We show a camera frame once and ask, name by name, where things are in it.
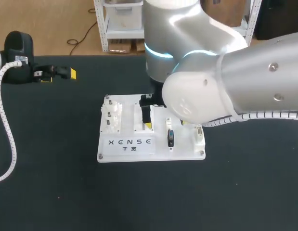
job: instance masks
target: plastic bin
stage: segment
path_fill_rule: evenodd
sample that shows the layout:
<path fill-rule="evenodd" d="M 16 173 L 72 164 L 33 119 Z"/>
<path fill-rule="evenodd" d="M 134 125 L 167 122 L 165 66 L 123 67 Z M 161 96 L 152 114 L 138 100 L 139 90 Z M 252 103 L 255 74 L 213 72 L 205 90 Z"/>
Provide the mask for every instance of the plastic bin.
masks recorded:
<path fill-rule="evenodd" d="M 104 7 L 109 16 L 108 26 L 110 26 L 112 30 L 139 30 L 142 28 L 143 0 L 134 1 L 138 2 L 113 4 L 104 1 Z"/>

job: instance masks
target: yellow label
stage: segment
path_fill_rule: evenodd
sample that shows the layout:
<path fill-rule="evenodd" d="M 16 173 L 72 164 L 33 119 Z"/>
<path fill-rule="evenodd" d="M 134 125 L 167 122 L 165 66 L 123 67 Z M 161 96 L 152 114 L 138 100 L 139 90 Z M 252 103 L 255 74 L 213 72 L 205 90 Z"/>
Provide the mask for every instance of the yellow label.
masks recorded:
<path fill-rule="evenodd" d="M 71 79 L 76 79 L 76 71 L 71 68 Z"/>
<path fill-rule="evenodd" d="M 145 124 L 149 129 L 152 129 L 152 123 L 146 123 Z"/>
<path fill-rule="evenodd" d="M 44 80 L 41 80 L 41 83 L 52 83 L 52 78 L 50 81 L 44 81 Z"/>

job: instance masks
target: black table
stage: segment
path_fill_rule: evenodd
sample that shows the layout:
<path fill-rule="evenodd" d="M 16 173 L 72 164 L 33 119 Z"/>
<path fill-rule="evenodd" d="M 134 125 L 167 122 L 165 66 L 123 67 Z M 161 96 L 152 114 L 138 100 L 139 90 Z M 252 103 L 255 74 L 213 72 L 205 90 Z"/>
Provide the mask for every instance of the black table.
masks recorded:
<path fill-rule="evenodd" d="M 207 128 L 204 161 L 98 164 L 103 97 L 149 92 L 145 58 L 36 60 L 78 79 L 3 85 L 0 231 L 298 231 L 298 121 Z"/>

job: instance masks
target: black device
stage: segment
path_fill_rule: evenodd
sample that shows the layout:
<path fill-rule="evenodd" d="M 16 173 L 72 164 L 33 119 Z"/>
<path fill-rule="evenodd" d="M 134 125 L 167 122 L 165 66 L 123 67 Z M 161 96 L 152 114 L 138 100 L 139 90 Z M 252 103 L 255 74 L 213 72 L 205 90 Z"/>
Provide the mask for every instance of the black device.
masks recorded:
<path fill-rule="evenodd" d="M 259 40 L 298 32 L 298 0 L 262 0 L 255 28 Z"/>
<path fill-rule="evenodd" d="M 14 61 L 25 63 L 21 68 L 9 69 L 3 82 L 24 84 L 30 82 L 52 82 L 52 78 L 76 78 L 76 72 L 65 66 L 38 65 L 34 62 L 33 39 L 29 34 L 13 31 L 4 42 L 4 50 L 0 51 L 2 66 Z"/>
<path fill-rule="evenodd" d="M 174 147 L 174 132 L 173 132 L 173 130 L 168 130 L 167 141 L 168 141 L 168 147 L 173 148 Z"/>

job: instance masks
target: power cord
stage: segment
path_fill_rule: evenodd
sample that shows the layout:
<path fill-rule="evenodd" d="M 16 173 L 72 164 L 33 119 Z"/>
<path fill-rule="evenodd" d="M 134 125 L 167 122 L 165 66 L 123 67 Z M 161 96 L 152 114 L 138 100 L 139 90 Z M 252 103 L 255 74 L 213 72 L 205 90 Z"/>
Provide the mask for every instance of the power cord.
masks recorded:
<path fill-rule="evenodd" d="M 94 9 L 94 8 L 89 9 L 88 12 L 89 12 L 89 13 L 95 13 L 95 9 Z M 89 28 L 89 30 L 87 31 L 85 37 L 83 37 L 83 39 L 82 39 L 81 41 L 78 42 L 78 40 L 73 39 L 73 38 L 72 38 L 72 39 L 69 39 L 68 41 L 66 41 L 67 44 L 69 44 L 69 45 L 74 45 L 73 49 L 72 49 L 71 52 L 70 52 L 70 55 L 72 55 L 72 53 L 73 53 L 73 51 L 75 50 L 75 48 L 76 48 L 79 44 L 81 44 L 81 43 L 86 39 L 86 37 L 87 37 L 88 33 L 90 32 L 90 30 L 91 30 L 96 24 L 97 24 L 97 21 L 96 21 L 96 22 Z"/>

